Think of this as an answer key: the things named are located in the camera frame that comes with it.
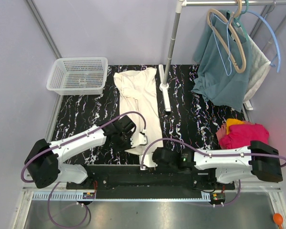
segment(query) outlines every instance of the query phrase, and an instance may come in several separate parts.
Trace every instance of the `floor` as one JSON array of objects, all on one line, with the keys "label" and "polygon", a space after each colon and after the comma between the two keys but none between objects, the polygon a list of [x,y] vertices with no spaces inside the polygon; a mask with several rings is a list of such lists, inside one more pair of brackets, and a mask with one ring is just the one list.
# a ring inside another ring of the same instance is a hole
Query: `floor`
[{"label": "floor", "polygon": [[[58,114],[52,140],[60,140],[80,133],[103,120],[110,120],[119,114],[119,91],[114,85],[114,73],[127,70],[144,70],[157,65],[109,66],[103,94],[64,96]],[[169,72],[169,96],[172,111],[164,110],[160,78],[156,75],[158,113],[163,137],[182,140],[197,148],[218,149],[216,131],[227,118],[244,120],[242,113],[227,106],[214,106],[205,102],[201,95],[192,93],[198,65],[171,65]],[[169,149],[180,150],[182,146],[172,142],[164,143]],[[136,155],[119,152],[110,144],[95,147],[67,161],[70,164],[139,164]]]},{"label": "floor", "polygon": [[[46,201],[32,201],[25,229],[59,228],[49,221]],[[75,226],[84,217],[79,206],[62,209],[71,202],[52,201],[51,214],[64,226]],[[176,202],[94,202],[89,205],[87,229],[277,229],[267,193],[242,193],[224,208],[197,207]]]}]

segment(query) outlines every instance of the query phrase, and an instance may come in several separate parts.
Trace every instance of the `white cloth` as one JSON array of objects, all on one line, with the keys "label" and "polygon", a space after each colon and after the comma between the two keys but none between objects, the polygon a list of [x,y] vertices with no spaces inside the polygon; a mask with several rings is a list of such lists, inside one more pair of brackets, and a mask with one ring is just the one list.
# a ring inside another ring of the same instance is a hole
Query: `white cloth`
[{"label": "white cloth", "polygon": [[[146,135],[148,143],[162,138],[160,120],[158,116],[158,103],[156,94],[155,68],[147,68],[144,71],[125,71],[114,74],[114,83],[120,91],[120,114],[127,111],[140,112],[146,119]],[[128,114],[136,124],[137,129],[133,138],[138,138],[139,132],[144,128],[142,118],[136,114]],[[142,155],[147,146],[138,146],[134,149],[126,150],[128,153]],[[163,142],[157,142],[145,156],[144,164],[153,167],[152,152],[157,147],[163,147]]]},{"label": "white cloth", "polygon": [[270,70],[270,61],[249,37],[252,50],[252,67],[249,74],[249,83],[244,97],[244,102],[252,98],[261,86]]}]

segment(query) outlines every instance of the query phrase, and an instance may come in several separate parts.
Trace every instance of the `wall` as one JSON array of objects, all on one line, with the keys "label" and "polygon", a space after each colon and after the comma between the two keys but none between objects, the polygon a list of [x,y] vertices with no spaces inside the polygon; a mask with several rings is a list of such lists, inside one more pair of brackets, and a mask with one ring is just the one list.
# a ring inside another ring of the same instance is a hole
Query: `wall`
[{"label": "wall", "polygon": [[[176,0],[35,0],[63,57],[105,56],[109,64],[165,64]],[[211,7],[183,9],[172,59],[192,64]],[[261,12],[262,6],[250,7]],[[222,9],[235,10],[236,6]],[[251,31],[256,17],[243,16]]]},{"label": "wall", "polygon": [[[280,21],[284,15],[286,10],[274,11],[269,21]],[[278,36],[278,40],[282,56],[281,71],[276,73],[275,69],[271,69],[251,100],[254,111],[250,112],[250,116],[254,122],[261,123],[268,129],[270,145],[277,148],[280,155],[286,156],[286,26]],[[259,33],[256,43],[263,47],[265,41],[267,41],[265,34]],[[273,45],[265,54],[272,59],[276,54]],[[281,186],[286,200],[286,167],[282,171],[284,181]]]},{"label": "wall", "polygon": [[0,229],[9,228],[23,162],[44,138],[56,99],[46,81],[55,61],[24,0],[0,0]]}]

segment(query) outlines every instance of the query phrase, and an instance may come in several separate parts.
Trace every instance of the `laundry basket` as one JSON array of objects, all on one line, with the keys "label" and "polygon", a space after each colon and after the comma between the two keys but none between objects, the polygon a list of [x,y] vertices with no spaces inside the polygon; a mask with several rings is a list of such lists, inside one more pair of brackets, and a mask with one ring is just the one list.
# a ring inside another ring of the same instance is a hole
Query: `laundry basket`
[{"label": "laundry basket", "polygon": [[102,94],[107,69],[105,57],[60,58],[52,66],[47,89],[60,95]]}]

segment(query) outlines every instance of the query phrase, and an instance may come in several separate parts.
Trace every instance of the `teal cloth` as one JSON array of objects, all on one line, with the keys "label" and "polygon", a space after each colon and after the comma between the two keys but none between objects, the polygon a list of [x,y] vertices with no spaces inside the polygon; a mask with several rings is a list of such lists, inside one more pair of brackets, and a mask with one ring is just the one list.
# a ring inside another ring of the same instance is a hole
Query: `teal cloth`
[{"label": "teal cloth", "polygon": [[[220,12],[227,18],[230,17],[226,10]],[[216,17],[211,16],[213,26],[218,30],[224,41],[227,41],[226,25]],[[232,73],[227,76],[221,61],[212,29],[207,25],[199,41],[194,54],[194,60],[199,63],[198,78],[194,80],[193,92],[202,94],[205,101],[210,100],[214,105],[227,105],[237,111],[242,110],[242,104],[249,82],[249,73],[252,66],[252,51],[250,41],[238,33],[246,57],[246,69],[243,73],[237,73],[232,64]],[[217,43],[225,62],[228,73],[230,64],[228,54],[217,39]],[[239,68],[242,59],[236,42],[229,35],[230,50]]]}]

